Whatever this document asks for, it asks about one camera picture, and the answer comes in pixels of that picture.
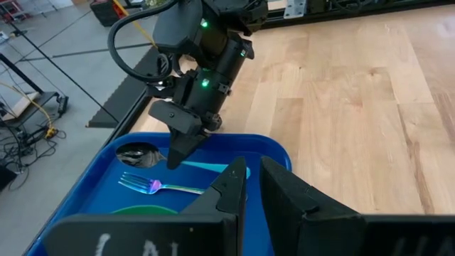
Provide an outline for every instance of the green bowl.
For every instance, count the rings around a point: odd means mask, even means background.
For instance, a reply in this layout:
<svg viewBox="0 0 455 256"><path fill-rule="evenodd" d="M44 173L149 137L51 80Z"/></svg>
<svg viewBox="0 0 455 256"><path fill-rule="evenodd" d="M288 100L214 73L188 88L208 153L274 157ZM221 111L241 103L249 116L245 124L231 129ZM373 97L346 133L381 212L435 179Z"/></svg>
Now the green bowl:
<svg viewBox="0 0 455 256"><path fill-rule="evenodd" d="M117 215L175 215L176 211L161 206L130 206L113 211Z"/></svg>

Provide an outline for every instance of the fork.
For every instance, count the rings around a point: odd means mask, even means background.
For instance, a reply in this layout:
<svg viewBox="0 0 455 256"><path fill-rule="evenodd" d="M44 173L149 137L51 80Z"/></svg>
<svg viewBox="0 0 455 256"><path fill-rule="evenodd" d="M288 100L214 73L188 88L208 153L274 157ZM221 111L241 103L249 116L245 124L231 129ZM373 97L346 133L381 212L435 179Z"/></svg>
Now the fork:
<svg viewBox="0 0 455 256"><path fill-rule="evenodd" d="M188 193L194 193L201 195L205 190L199 188L189 188L185 186L168 185L162 184L159 180L153 180L145 178L129 172L124 172L120 178L119 184L126 186L134 191L144 193L147 195L153 195L160 189L172 189L177 191L183 191Z"/></svg>

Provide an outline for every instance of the wooden table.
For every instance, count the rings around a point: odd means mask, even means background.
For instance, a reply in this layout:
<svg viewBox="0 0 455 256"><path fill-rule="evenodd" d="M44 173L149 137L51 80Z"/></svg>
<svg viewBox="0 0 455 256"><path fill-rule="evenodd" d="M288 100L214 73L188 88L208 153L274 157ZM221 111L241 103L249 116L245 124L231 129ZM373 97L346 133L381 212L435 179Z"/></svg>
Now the wooden table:
<svg viewBox="0 0 455 256"><path fill-rule="evenodd" d="M220 132L276 139L294 173L362 213L455 213L455 6L252 40ZM147 111L132 131L167 131Z"/></svg>

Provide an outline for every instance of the concrete floor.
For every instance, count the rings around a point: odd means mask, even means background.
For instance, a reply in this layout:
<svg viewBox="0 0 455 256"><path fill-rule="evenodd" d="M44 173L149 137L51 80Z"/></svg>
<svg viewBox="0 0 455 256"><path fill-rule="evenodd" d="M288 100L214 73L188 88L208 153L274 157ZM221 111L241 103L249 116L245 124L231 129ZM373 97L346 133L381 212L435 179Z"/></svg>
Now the concrete floor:
<svg viewBox="0 0 455 256"><path fill-rule="evenodd" d="M141 21L141 24L151 33L154 21L154 18L149 18ZM47 55L107 47L109 28L100 25L88 5L68 7L49 13L47 18L37 16L17 25L21 29L29 29L26 35ZM7 32L11 28L3 24L1 30ZM119 32L117 45L145 42L138 31L127 26ZM134 66L147 50L148 48L122 50L121 56L129 65ZM0 46L0 52L13 62L22 55L28 58L41 57L24 38L4 43ZM107 100L126 77L108 52L56 58L54 61L101 103ZM58 129L66 131L68 137L56 140L58 146L53 156L40 159L30 167L30 176L23 187L17 191L4 190L0 194L0 251L4 256L23 254L112 132L111 129L85 128L99 107L47 60L17 64L43 90L55 90L33 65L70 97L68 113L55 123ZM4 67L0 66L0 73L0 81L13 83L8 73L4 72ZM22 82L18 77L14 78L16 82ZM30 90L27 84L22 84L21 87L25 91ZM6 87L0 87L0 95L10 105L14 105L18 99L18 95ZM49 112L55 111L56 107L56 102L46 105ZM35 119L44 120L41 114L36 115ZM0 130L0 134L8 133L8 130ZM43 143L38 145L41 150L47 147Z"/></svg>

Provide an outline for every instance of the light blue utensil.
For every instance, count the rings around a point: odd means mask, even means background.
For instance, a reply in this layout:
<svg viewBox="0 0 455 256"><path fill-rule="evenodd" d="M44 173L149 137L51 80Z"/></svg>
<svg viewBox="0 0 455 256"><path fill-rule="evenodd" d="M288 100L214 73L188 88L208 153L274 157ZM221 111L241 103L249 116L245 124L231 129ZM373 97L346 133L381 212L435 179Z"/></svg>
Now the light blue utensil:
<svg viewBox="0 0 455 256"><path fill-rule="evenodd" d="M117 149L116 155L123 163L139 168L150 168L159 161L166 160L166 157L160 153L156 146L147 142L133 142L122 145ZM218 173L222 173L228 167L227 164L207 164L194 161L182 161L182 164ZM247 178L250 177L250 174L250 168L247 167Z"/></svg>

